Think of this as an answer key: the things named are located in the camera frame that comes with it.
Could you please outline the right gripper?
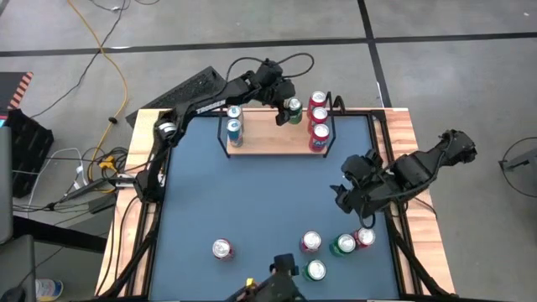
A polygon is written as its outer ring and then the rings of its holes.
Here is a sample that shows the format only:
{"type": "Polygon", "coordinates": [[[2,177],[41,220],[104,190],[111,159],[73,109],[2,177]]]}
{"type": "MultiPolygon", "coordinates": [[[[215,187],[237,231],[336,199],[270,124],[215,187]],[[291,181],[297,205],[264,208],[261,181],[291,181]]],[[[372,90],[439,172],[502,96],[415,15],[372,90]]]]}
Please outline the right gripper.
{"type": "Polygon", "coordinates": [[[376,212],[384,207],[384,182],[368,180],[361,185],[352,183],[350,188],[345,185],[330,185],[336,192],[336,205],[345,213],[376,212]]]}

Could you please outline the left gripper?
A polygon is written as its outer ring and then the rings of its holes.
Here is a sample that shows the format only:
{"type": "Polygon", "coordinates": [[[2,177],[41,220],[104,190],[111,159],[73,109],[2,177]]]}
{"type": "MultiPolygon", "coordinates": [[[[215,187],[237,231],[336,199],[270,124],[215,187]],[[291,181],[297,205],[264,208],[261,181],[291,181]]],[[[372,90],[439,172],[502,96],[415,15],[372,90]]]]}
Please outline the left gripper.
{"type": "Polygon", "coordinates": [[[262,89],[262,104],[278,108],[275,122],[283,126],[290,120],[290,110],[284,106],[284,101],[295,95],[295,85],[290,79],[278,78],[274,83],[262,89]]]}

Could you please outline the green soda can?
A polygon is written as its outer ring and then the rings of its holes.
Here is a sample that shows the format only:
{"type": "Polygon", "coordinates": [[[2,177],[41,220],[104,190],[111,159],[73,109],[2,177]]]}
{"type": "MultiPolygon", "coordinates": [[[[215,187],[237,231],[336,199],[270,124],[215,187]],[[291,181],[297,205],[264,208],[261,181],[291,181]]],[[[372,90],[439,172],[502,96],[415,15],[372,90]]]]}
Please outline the green soda can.
{"type": "Polygon", "coordinates": [[[344,257],[356,249],[356,241],[352,235],[342,233],[332,240],[329,249],[334,256],[344,257]]]}
{"type": "Polygon", "coordinates": [[[321,260],[312,259],[303,267],[303,274],[309,281],[321,281],[326,276],[326,266],[321,260]]]}
{"type": "Polygon", "coordinates": [[[289,123],[299,124],[302,120],[302,102],[296,98],[290,98],[284,102],[284,106],[289,110],[289,123]]]}

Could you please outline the red Fanta strawberry can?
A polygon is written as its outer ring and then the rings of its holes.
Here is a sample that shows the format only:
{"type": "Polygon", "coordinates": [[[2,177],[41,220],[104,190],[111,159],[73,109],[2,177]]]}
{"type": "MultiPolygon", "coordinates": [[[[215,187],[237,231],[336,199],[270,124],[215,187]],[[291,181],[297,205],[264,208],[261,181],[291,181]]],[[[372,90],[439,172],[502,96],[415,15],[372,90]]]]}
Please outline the red Fanta strawberry can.
{"type": "Polygon", "coordinates": [[[328,111],[324,107],[314,107],[310,114],[310,125],[324,124],[328,118],[328,111]]]}
{"type": "Polygon", "coordinates": [[[308,108],[313,110],[315,107],[324,107],[326,105],[326,93],[323,91],[314,91],[310,95],[308,108]]]}
{"type": "Polygon", "coordinates": [[[312,152],[322,152],[330,137],[330,129],[325,124],[317,124],[312,128],[309,148],[312,152]]]}

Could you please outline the red Coca-Cola can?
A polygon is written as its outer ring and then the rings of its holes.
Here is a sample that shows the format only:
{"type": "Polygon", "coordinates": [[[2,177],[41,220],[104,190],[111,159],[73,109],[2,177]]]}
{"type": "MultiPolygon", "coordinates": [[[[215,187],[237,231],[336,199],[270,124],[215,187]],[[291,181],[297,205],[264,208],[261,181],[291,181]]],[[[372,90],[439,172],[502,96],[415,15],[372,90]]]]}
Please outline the red Coca-Cola can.
{"type": "Polygon", "coordinates": [[[234,249],[230,241],[218,238],[212,244],[213,256],[219,260],[229,260],[234,257],[234,249]]]}
{"type": "Polygon", "coordinates": [[[360,228],[353,232],[352,234],[355,242],[356,249],[370,247],[374,244],[376,240],[376,234],[373,229],[360,228]]]}
{"type": "Polygon", "coordinates": [[[321,244],[322,239],[318,232],[307,231],[300,238],[300,251],[303,253],[316,253],[321,244]]]}

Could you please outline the blue table mat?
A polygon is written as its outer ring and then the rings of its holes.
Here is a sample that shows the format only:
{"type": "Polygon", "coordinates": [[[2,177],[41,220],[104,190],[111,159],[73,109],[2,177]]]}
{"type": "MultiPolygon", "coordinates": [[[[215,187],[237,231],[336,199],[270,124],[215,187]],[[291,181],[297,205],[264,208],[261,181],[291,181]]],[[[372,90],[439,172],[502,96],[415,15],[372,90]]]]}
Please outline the blue table mat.
{"type": "Polygon", "coordinates": [[[323,156],[227,157],[217,138],[218,121],[199,117],[173,150],[164,196],[149,297],[152,300],[222,300],[248,278],[265,280],[279,254],[300,251],[307,231],[321,235],[315,254],[327,268],[312,282],[295,278],[300,292],[314,299],[392,299],[398,296],[394,262],[383,215],[376,241],[345,257],[329,245],[338,235],[359,228],[355,214],[344,213],[330,185],[341,185],[341,165],[372,146],[368,120],[337,117],[336,141],[323,156]],[[212,244],[231,242],[234,257],[219,260],[212,244]]]}

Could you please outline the white power strip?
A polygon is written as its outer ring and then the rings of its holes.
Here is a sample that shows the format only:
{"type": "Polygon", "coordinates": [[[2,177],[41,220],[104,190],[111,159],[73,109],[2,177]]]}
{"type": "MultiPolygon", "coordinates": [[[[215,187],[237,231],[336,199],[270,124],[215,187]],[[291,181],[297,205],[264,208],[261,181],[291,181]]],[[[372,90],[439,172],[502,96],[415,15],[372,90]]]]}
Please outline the white power strip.
{"type": "Polygon", "coordinates": [[[76,168],[76,177],[73,180],[73,187],[78,190],[82,186],[88,185],[87,179],[86,179],[86,173],[84,166],[81,164],[76,168]]]}

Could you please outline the black floor beam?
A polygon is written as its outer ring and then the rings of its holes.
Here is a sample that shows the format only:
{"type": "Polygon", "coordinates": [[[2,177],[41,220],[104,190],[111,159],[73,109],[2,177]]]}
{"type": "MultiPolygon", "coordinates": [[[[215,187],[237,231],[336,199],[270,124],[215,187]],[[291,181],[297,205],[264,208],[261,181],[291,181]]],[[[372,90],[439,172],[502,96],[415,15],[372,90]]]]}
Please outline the black floor beam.
{"type": "Polygon", "coordinates": [[[107,246],[107,239],[98,235],[15,216],[13,218],[13,237],[18,238],[24,235],[32,236],[37,242],[94,253],[104,253],[107,246]]]}

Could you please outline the black plastic crate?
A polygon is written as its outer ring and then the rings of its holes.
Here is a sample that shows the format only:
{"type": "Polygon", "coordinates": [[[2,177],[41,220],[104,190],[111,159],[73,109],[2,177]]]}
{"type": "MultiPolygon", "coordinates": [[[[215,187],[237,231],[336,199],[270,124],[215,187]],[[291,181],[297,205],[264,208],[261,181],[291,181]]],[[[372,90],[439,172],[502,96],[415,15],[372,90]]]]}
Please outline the black plastic crate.
{"type": "Polygon", "coordinates": [[[20,109],[10,111],[4,125],[11,129],[13,196],[23,198],[34,188],[54,135],[20,109]]]}

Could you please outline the black orange striped panel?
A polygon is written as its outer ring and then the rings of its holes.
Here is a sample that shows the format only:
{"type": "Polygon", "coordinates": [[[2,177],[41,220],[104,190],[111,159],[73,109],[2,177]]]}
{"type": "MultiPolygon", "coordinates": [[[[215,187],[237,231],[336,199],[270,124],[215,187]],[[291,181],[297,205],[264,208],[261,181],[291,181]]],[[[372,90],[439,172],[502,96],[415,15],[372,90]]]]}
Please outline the black orange striped panel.
{"type": "Polygon", "coordinates": [[[34,73],[0,71],[0,112],[18,109],[34,73]]]}

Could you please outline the grey equipment case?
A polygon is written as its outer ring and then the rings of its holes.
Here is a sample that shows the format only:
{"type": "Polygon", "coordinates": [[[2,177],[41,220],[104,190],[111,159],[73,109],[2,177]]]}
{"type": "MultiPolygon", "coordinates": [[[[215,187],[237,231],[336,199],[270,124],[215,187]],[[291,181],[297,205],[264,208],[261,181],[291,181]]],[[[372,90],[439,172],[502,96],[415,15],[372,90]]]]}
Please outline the grey equipment case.
{"type": "Polygon", "coordinates": [[[0,244],[13,235],[12,134],[0,128],[0,244]]]}

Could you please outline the plastic bottle yellow blue label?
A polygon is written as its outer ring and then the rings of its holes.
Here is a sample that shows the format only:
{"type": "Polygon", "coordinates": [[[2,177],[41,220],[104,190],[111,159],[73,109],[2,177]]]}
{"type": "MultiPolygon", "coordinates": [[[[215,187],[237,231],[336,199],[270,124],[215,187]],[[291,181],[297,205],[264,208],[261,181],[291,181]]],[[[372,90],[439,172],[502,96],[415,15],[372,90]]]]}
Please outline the plastic bottle yellow blue label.
{"type": "Polygon", "coordinates": [[[64,284],[55,279],[36,279],[35,295],[38,302],[55,302],[64,291],[64,284]]]}

